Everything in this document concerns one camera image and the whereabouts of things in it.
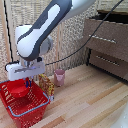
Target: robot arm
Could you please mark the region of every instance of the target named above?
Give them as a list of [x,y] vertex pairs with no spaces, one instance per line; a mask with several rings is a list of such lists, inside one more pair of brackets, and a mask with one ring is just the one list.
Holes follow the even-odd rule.
[[20,61],[6,65],[10,81],[35,76],[45,72],[40,56],[53,47],[48,36],[61,22],[78,15],[90,7],[95,0],[52,0],[33,25],[19,26],[15,30],[15,41]]
[[29,30],[16,40],[20,57],[26,61],[38,58],[42,52],[40,46],[51,31],[59,23],[87,10],[94,2],[95,0],[52,0],[33,26],[25,26]]

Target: pink cup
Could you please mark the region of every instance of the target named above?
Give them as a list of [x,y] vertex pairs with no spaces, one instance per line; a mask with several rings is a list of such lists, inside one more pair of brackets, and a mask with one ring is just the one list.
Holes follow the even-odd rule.
[[57,86],[64,85],[65,71],[62,69],[56,69],[54,71],[54,84]]

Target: wooden floor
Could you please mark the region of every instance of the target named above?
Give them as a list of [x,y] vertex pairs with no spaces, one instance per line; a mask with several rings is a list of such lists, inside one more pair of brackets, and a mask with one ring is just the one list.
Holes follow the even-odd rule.
[[[82,65],[66,71],[65,85],[55,87],[55,100],[32,128],[110,128],[127,101],[126,83]],[[15,128],[2,102],[0,128]]]

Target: red basket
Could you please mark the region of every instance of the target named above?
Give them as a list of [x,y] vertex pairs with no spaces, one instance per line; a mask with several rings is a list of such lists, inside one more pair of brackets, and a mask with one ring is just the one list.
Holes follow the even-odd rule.
[[0,83],[0,98],[16,126],[28,128],[39,122],[50,103],[47,95],[32,81],[29,93],[22,98],[15,98],[7,90],[8,82]]

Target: wire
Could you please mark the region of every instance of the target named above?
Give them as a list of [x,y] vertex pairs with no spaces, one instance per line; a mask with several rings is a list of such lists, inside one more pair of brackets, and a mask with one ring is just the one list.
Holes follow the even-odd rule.
[[77,51],[75,51],[74,53],[70,54],[69,56],[67,56],[67,57],[65,57],[65,58],[63,58],[63,59],[61,59],[61,60],[58,60],[58,61],[55,61],[55,62],[52,62],[52,63],[49,63],[49,64],[45,64],[45,66],[51,65],[51,64],[54,64],[54,63],[58,63],[58,62],[60,62],[60,61],[63,61],[63,60],[65,60],[65,59],[69,58],[70,56],[76,54],[78,51],[80,51],[80,50],[90,41],[90,39],[92,38],[92,36],[97,32],[97,30],[100,28],[100,26],[103,24],[103,22],[108,18],[108,16],[113,12],[113,10],[114,10],[121,2],[123,2],[123,1],[124,1],[124,0],[119,1],[119,2],[111,9],[111,11],[105,16],[105,18],[104,18],[104,19],[102,20],[102,22],[98,25],[98,27],[96,28],[96,30],[93,32],[93,34],[89,37],[89,39],[86,41],[86,43],[85,43],[83,46],[81,46]]

